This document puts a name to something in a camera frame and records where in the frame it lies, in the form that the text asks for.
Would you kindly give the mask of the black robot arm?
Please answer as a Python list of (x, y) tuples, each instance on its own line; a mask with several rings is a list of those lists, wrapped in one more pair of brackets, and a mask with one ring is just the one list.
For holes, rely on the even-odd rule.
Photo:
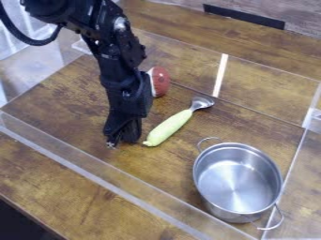
[(111, 0), (20, 0), (20, 4), (35, 19), (82, 36), (108, 97), (107, 145), (136, 143), (153, 104), (151, 77), (139, 69), (146, 47), (131, 31), (123, 9)]

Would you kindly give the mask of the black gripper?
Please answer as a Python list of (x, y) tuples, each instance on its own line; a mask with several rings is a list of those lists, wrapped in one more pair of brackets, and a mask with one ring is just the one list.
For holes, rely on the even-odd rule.
[(142, 119), (153, 104), (151, 83), (147, 73), (120, 56), (100, 54), (99, 67), (110, 102), (104, 135), (108, 148), (115, 148), (120, 142), (136, 143), (141, 138)]

